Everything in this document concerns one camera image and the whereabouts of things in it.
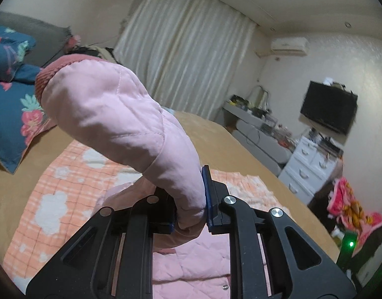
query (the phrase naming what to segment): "black device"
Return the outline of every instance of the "black device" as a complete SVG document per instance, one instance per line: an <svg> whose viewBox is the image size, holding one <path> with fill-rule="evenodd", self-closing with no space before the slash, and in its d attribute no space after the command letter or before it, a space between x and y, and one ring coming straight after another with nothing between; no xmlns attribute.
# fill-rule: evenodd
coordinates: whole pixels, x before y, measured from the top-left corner
<svg viewBox="0 0 382 299"><path fill-rule="evenodd" d="M357 95L311 81L300 113L334 132L347 134L357 111Z"/></svg>
<svg viewBox="0 0 382 299"><path fill-rule="evenodd" d="M208 229L212 234L229 234L232 299L354 298L356 291L346 275L281 209L252 209L230 196L225 184L213 181L208 166L202 169L202 177ZM174 200L159 188L132 208L100 209L31 280L26 298L152 299L153 234L171 233L174 222ZM126 238L119 253L123 233ZM118 282L112 296L118 255Z"/></svg>

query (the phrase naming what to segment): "tan bed sheet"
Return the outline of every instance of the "tan bed sheet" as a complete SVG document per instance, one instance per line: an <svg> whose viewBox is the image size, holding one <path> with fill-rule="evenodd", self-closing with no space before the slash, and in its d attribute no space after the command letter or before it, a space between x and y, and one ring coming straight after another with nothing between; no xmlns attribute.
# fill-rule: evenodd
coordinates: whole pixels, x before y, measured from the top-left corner
<svg viewBox="0 0 382 299"><path fill-rule="evenodd" d="M194 143L202 164L217 170L260 176L279 202L289 208L298 225L334 261L337 259L339 250L317 218L222 126L182 112L176 112L176 117ZM39 177L72 140L60 128L53 128L34 139L14 175L0 168L0 263Z"/></svg>

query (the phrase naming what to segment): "silver screw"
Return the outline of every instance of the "silver screw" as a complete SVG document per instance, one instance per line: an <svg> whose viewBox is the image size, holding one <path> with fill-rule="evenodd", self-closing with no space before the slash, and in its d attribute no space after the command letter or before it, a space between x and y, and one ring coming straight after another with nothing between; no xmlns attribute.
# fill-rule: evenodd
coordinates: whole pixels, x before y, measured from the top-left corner
<svg viewBox="0 0 382 299"><path fill-rule="evenodd" d="M271 214L274 216L274 217L282 217L282 215L284 214L284 212L280 209L280 208L273 208L271 209Z"/></svg>
<svg viewBox="0 0 382 299"><path fill-rule="evenodd" d="M234 203L237 202L237 199L235 197L233 197L233 196L226 196L224 198L224 202L228 203L229 205L233 205Z"/></svg>
<svg viewBox="0 0 382 299"><path fill-rule="evenodd" d="M109 207L104 207L100 210L100 215L103 217L109 216L112 213L112 209Z"/></svg>
<svg viewBox="0 0 382 299"><path fill-rule="evenodd" d="M158 201L159 201L159 197L157 197L157 196L149 196L147 198L148 203L157 203Z"/></svg>

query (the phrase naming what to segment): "television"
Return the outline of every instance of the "television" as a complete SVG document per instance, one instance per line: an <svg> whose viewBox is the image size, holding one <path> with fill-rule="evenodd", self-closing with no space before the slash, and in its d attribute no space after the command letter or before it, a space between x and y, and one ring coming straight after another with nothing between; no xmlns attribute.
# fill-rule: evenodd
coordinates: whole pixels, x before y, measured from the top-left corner
<svg viewBox="0 0 382 299"><path fill-rule="evenodd" d="M339 134L347 134L357 111L357 95L311 81L300 113Z"/></svg>

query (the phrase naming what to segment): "orange plaid blanket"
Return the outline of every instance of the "orange plaid blanket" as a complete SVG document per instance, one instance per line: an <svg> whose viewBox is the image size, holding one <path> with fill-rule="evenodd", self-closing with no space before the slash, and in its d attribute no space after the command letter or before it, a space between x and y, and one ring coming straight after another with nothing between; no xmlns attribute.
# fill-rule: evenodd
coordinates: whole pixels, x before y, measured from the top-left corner
<svg viewBox="0 0 382 299"><path fill-rule="evenodd" d="M254 208L268 211L280 206L258 176L216 170L211 175ZM3 268L18 288L25 293L30 280L90 218L109 188L140 176L73 141L40 177L5 254Z"/></svg>

